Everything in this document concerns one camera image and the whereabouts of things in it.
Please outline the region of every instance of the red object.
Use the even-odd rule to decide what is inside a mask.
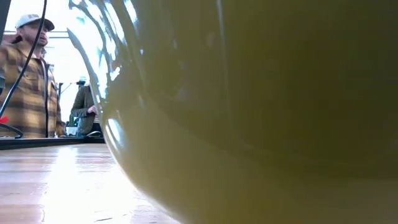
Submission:
[[[0,118],[0,123],[6,124],[8,122],[8,117],[2,117]]]

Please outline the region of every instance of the cord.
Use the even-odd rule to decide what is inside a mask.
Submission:
[[[17,81],[16,81],[16,82],[13,84],[13,86],[11,87],[10,92],[7,94],[7,97],[6,97],[6,99],[4,100],[4,103],[3,103],[2,106],[1,106],[1,109],[0,109],[0,118],[1,118],[1,116],[3,115],[4,111],[6,110],[6,107],[7,107],[8,103],[9,103],[9,101],[10,101],[10,99],[11,99],[11,96],[12,96],[12,94],[14,93],[15,89],[17,88],[17,86],[18,86],[18,84],[19,84],[21,78],[24,76],[24,73],[25,73],[25,71],[26,71],[26,69],[27,69],[27,67],[28,67],[30,58],[32,58],[33,52],[34,52],[34,50],[35,50],[35,48],[36,48],[36,45],[37,45],[37,43],[38,43],[38,41],[39,41],[40,34],[41,34],[42,29],[43,29],[43,26],[44,26],[45,11],[46,11],[46,9],[47,9],[47,0],[44,0],[42,18],[41,18],[41,20],[40,20],[39,30],[37,31],[35,41],[33,42],[32,49],[30,50],[29,55],[27,56],[25,65],[24,65],[24,67],[22,68],[22,70],[21,70],[21,72],[20,72],[20,74],[19,74],[19,76],[18,76]],[[16,129],[16,128],[13,128],[13,127],[11,127],[11,126],[8,126],[8,125],[6,125],[6,124],[0,124],[0,127],[6,128],[6,129],[8,129],[8,130],[10,130],[10,131],[14,131],[16,134],[18,134],[18,136],[16,136],[15,139],[22,138],[23,135],[24,135],[24,133],[23,133],[22,131],[20,131],[20,130],[18,130],[18,129]]]

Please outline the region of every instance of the baseball cap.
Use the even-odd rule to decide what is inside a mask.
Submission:
[[[26,25],[26,24],[34,22],[34,21],[39,21],[39,20],[41,20],[41,17],[37,14],[26,14],[26,15],[21,16],[21,18],[19,18],[19,20],[15,24],[15,28],[18,29],[23,25]],[[54,30],[54,28],[55,28],[54,24],[48,19],[44,19],[44,26],[49,31]]]

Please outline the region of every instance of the person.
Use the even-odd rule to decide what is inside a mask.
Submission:
[[[16,23],[17,35],[9,44],[0,46],[0,105],[15,84],[32,48],[41,18],[36,14],[23,15]],[[65,134],[55,79],[42,52],[48,43],[47,32],[54,24],[46,19],[40,39],[28,67],[6,107],[3,117],[8,125],[21,130],[24,138],[52,138]],[[15,136],[0,128],[0,136]]]
[[[83,137],[93,131],[99,131],[99,136],[103,136],[98,111],[94,105],[89,85],[83,86],[78,90],[70,113],[72,116],[79,118],[77,136]]]

